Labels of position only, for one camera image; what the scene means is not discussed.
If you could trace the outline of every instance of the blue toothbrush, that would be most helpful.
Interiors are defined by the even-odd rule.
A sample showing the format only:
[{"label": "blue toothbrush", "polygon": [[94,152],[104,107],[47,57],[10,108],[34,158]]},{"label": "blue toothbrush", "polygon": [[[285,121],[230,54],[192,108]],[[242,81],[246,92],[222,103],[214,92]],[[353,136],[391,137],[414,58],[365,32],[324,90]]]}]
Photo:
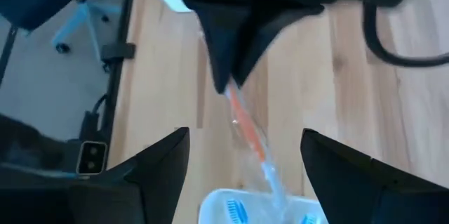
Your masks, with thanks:
[{"label": "blue toothbrush", "polygon": [[241,201],[229,199],[226,201],[226,207],[232,224],[248,224],[248,214]]}]

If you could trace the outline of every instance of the gray carpet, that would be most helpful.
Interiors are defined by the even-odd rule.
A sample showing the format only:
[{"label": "gray carpet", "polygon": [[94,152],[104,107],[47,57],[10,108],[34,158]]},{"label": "gray carpet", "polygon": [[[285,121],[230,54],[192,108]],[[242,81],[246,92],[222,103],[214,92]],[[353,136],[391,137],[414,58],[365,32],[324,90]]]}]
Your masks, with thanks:
[{"label": "gray carpet", "polygon": [[[123,0],[94,0],[122,5]],[[105,93],[109,75],[95,59],[85,25],[67,37],[71,53],[61,55],[51,46],[55,32],[76,9],[71,2],[28,36],[19,33],[4,81],[0,86],[0,113],[34,126],[60,140],[77,138],[85,110]],[[100,44],[115,41],[119,16],[103,23],[96,16]],[[0,18],[0,47],[9,23]]]}]

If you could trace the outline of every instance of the orange stripe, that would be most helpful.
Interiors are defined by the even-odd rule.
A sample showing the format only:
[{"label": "orange stripe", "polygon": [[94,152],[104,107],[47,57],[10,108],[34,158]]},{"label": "orange stripe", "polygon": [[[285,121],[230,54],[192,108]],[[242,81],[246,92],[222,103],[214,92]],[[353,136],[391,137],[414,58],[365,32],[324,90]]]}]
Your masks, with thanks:
[{"label": "orange stripe", "polygon": [[244,138],[248,141],[252,149],[256,151],[259,160],[261,162],[265,162],[264,148],[262,146],[262,143],[260,142],[251,116],[242,107],[241,103],[239,102],[239,97],[237,96],[236,90],[233,86],[230,88],[230,93],[231,106],[234,108],[234,112],[243,132]]}]

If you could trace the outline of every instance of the chair caster wheel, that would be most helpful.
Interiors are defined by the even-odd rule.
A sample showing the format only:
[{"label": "chair caster wheel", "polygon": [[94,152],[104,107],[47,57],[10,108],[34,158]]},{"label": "chair caster wheel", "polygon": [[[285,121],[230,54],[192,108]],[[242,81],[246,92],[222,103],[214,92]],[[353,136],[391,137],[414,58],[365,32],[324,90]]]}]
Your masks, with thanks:
[{"label": "chair caster wheel", "polygon": [[70,47],[67,44],[59,43],[56,44],[56,51],[60,54],[65,54],[70,52]]},{"label": "chair caster wheel", "polygon": [[101,16],[101,21],[103,21],[104,23],[108,23],[109,17],[107,17],[106,15],[103,15],[103,16]]},{"label": "chair caster wheel", "polygon": [[110,72],[110,68],[109,68],[109,65],[108,64],[106,64],[106,63],[103,63],[103,71],[105,72],[105,73],[109,73]]}]

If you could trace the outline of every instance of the desk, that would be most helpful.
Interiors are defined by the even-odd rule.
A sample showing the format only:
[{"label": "desk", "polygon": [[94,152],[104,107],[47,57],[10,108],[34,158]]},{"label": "desk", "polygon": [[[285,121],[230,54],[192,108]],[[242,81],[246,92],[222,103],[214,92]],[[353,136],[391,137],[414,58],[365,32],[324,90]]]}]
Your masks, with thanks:
[{"label": "desk", "polygon": [[[434,14],[438,7],[449,8],[443,0],[412,0],[388,18],[381,14],[384,44],[408,55],[449,50],[435,39],[447,38],[440,27],[449,24]],[[128,41],[137,52],[123,63],[109,166],[190,127],[189,168],[173,222],[195,223],[211,190],[245,180],[198,20],[161,0],[133,0]],[[244,91],[286,187],[314,197],[300,156],[304,127],[449,187],[448,77],[448,67],[410,70],[378,61],[364,44],[360,6],[340,4],[283,30]]]}]

